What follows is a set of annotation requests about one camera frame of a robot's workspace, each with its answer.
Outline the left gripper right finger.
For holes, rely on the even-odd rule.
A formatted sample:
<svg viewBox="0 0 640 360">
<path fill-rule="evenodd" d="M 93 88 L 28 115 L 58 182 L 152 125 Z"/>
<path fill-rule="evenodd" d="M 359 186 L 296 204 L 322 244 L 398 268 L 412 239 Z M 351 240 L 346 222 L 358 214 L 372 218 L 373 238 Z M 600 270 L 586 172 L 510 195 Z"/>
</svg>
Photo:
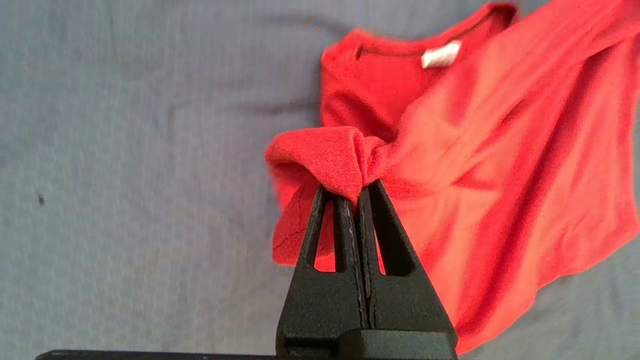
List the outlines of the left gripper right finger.
<svg viewBox="0 0 640 360">
<path fill-rule="evenodd" d="M 455 359 L 457 333 L 381 180 L 361 192 L 362 359 Z"/>
</svg>

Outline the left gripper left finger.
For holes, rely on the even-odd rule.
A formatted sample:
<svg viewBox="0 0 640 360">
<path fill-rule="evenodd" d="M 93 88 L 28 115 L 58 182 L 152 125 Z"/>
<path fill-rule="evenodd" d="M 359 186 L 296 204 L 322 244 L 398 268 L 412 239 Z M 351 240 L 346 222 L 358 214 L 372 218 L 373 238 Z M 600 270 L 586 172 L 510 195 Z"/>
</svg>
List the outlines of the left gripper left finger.
<svg viewBox="0 0 640 360">
<path fill-rule="evenodd" d="M 327 203 L 333 205 L 334 272 L 314 266 Z M 279 316 L 279 358 L 333 358 L 340 336 L 368 326 L 357 237 L 349 200 L 319 186 Z"/>
</svg>

